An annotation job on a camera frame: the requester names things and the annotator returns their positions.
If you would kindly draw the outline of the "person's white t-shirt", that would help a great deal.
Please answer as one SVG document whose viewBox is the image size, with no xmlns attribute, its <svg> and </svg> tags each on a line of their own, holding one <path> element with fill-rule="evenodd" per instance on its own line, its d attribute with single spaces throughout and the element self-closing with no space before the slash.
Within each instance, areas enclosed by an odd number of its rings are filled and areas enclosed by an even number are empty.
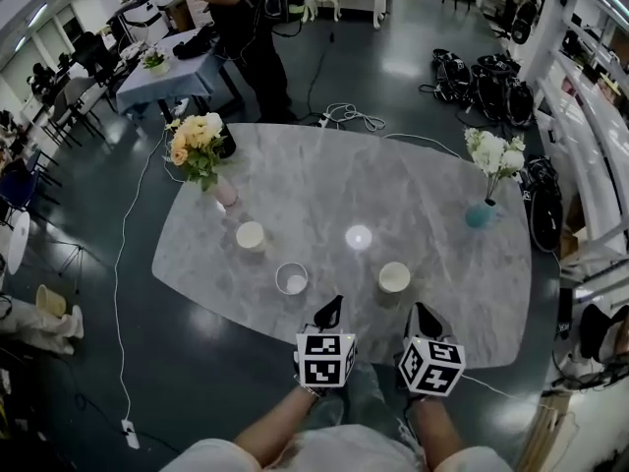
<svg viewBox="0 0 629 472">
<path fill-rule="evenodd" d="M 232 442 L 193 444 L 160 472 L 427 472 L 410 448 L 361 425 L 298 434 L 272 465 L 263 468 Z"/>
</svg>

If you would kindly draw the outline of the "white metal rack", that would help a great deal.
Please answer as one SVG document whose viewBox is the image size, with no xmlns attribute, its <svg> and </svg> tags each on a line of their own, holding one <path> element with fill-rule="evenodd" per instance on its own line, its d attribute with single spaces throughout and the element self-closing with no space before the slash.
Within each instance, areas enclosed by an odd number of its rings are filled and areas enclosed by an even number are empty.
<svg viewBox="0 0 629 472">
<path fill-rule="evenodd" d="M 584 67 L 560 50 L 569 31 L 593 41 L 571 21 L 576 2 L 544 0 L 521 77 L 547 105 L 544 146 L 564 150 L 579 192 L 586 238 L 560 261 L 578 280 L 629 261 L 629 128 Z"/>
</svg>

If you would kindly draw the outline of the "small potted plant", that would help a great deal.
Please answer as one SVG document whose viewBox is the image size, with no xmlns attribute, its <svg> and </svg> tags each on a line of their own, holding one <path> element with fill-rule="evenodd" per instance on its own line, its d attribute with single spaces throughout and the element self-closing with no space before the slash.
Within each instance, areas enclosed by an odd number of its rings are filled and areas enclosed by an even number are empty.
<svg viewBox="0 0 629 472">
<path fill-rule="evenodd" d="M 164 75 L 170 68 L 169 56 L 161 48 L 152 46 L 142 54 L 141 65 L 152 75 Z"/>
</svg>

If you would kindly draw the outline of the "table with blue cloth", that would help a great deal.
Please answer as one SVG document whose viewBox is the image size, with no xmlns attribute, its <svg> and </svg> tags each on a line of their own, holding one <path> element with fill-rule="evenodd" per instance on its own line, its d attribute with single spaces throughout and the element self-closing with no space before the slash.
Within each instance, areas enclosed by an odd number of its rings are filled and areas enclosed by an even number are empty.
<svg viewBox="0 0 629 472">
<path fill-rule="evenodd" d="M 215 108 L 216 112 L 227 116 L 244 105 L 244 99 L 228 75 L 222 59 L 212 53 L 187 60 L 174 56 L 173 47 L 190 40 L 197 32 L 197 29 L 192 29 L 166 36 L 157 42 L 157 47 L 169 54 L 168 71 L 154 75 L 139 65 L 116 92 L 117 112 L 120 115 L 141 116 L 148 104 L 155 102 L 162 106 L 174 98 L 211 98 L 221 86 L 228 89 L 232 98 Z"/>
</svg>

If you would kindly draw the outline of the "white patterned cup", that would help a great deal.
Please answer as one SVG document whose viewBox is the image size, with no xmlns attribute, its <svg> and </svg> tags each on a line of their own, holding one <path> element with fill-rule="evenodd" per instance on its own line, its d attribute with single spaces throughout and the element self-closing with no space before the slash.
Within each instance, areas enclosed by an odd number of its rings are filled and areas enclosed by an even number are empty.
<svg viewBox="0 0 629 472">
<path fill-rule="evenodd" d="M 308 285 L 309 277 L 306 269 L 298 263 L 281 265 L 275 273 L 278 290 L 285 295 L 298 295 Z"/>
</svg>

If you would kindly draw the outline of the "cream paper cup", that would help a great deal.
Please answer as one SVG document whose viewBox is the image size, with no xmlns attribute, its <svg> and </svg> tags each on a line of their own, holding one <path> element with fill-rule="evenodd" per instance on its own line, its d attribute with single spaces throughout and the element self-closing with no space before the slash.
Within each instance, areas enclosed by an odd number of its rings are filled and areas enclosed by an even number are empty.
<svg viewBox="0 0 629 472">
<path fill-rule="evenodd" d="M 400 293 L 410 284 L 411 273 L 402 263 L 390 262 L 378 274 L 378 286 L 385 293 Z"/>
<path fill-rule="evenodd" d="M 266 246 L 266 237 L 262 225 L 256 221 L 243 223 L 236 231 L 236 241 L 246 251 L 263 252 Z"/>
</svg>

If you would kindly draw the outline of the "person's right forearm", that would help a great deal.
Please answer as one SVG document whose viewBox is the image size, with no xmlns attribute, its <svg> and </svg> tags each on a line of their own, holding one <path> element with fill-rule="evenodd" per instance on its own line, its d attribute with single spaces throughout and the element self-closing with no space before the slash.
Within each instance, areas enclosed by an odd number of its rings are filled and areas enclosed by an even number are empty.
<svg viewBox="0 0 629 472">
<path fill-rule="evenodd" d="M 430 470 L 465 448 L 440 398 L 414 399 L 410 412 Z"/>
</svg>

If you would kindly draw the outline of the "pile of black backpacks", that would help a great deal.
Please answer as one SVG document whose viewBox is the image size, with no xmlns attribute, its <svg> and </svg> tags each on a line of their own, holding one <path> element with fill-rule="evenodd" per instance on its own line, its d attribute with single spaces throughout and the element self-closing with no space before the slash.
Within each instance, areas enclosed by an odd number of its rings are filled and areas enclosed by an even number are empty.
<svg viewBox="0 0 629 472">
<path fill-rule="evenodd" d="M 434 80 L 419 91 L 464 111 L 477 109 L 492 123 L 526 128 L 534 120 L 534 95 L 518 78 L 519 66 L 505 54 L 481 56 L 472 65 L 446 49 L 432 51 Z"/>
</svg>

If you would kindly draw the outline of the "white machine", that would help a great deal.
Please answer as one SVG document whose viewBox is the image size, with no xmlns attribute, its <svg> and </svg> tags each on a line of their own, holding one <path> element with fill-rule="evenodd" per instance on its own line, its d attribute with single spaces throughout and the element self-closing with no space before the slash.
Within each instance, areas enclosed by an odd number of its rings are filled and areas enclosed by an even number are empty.
<svg viewBox="0 0 629 472">
<path fill-rule="evenodd" d="M 117 39 L 154 44 L 170 29 L 166 8 L 179 0 L 130 0 L 107 21 Z"/>
</svg>

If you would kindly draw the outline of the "blue chair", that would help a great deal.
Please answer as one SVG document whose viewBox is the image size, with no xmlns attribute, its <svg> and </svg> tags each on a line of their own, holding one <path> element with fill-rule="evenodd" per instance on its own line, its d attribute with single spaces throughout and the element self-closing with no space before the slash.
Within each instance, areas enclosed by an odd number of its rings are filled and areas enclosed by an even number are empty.
<svg viewBox="0 0 629 472">
<path fill-rule="evenodd" d="M 29 169 L 19 159 L 7 164 L 0 173 L 0 225 L 14 229 L 11 220 L 18 212 L 46 221 L 32 202 L 44 200 L 56 206 L 60 202 L 44 191 L 44 184 L 55 185 L 55 181 L 42 168 Z"/>
</svg>

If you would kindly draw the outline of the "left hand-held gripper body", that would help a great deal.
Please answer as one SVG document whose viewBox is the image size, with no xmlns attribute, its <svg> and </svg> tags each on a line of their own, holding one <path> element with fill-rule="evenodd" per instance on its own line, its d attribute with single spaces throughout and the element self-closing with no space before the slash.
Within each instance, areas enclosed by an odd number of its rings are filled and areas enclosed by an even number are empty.
<svg viewBox="0 0 629 472">
<path fill-rule="evenodd" d="M 357 357 L 356 335 L 298 333 L 298 379 L 308 388 L 343 387 Z"/>
</svg>

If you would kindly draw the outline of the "black equipment bundle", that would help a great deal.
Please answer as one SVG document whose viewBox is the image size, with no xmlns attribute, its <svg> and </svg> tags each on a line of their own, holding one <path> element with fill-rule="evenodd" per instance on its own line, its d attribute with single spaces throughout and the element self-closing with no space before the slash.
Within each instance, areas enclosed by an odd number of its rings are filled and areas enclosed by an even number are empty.
<svg viewBox="0 0 629 472">
<path fill-rule="evenodd" d="M 180 41 L 173 47 L 173 54 L 180 60 L 193 59 L 207 53 L 213 41 L 218 37 L 214 26 L 203 26 L 188 41 Z"/>
</svg>

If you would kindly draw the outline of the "person's left forearm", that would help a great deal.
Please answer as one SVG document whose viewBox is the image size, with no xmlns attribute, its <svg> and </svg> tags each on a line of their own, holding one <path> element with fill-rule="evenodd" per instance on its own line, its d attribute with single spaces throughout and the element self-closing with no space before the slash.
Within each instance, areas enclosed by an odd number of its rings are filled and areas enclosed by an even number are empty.
<svg viewBox="0 0 629 472">
<path fill-rule="evenodd" d="M 318 401 L 318 396 L 298 385 L 269 412 L 250 424 L 234 444 L 264 468 L 275 462 Z"/>
</svg>

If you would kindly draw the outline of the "person's blue jeans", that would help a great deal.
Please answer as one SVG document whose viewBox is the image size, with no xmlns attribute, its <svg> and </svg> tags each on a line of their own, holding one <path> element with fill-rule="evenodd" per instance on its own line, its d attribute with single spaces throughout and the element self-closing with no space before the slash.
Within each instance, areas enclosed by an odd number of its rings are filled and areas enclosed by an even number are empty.
<svg viewBox="0 0 629 472">
<path fill-rule="evenodd" d="M 408 447 L 417 440 L 406 423 L 386 403 L 370 363 L 358 362 L 346 385 L 330 389 L 310 409 L 302 431 L 340 425 L 362 425 Z"/>
</svg>

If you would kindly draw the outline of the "pink vase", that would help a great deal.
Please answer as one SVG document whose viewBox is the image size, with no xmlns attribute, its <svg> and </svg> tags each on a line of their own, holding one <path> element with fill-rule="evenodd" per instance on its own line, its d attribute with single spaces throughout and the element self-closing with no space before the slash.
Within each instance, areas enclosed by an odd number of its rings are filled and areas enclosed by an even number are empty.
<svg viewBox="0 0 629 472">
<path fill-rule="evenodd" d="M 216 182 L 210 186 L 210 193 L 225 208 L 232 207 L 238 201 L 237 190 L 222 175 L 218 175 Z"/>
</svg>

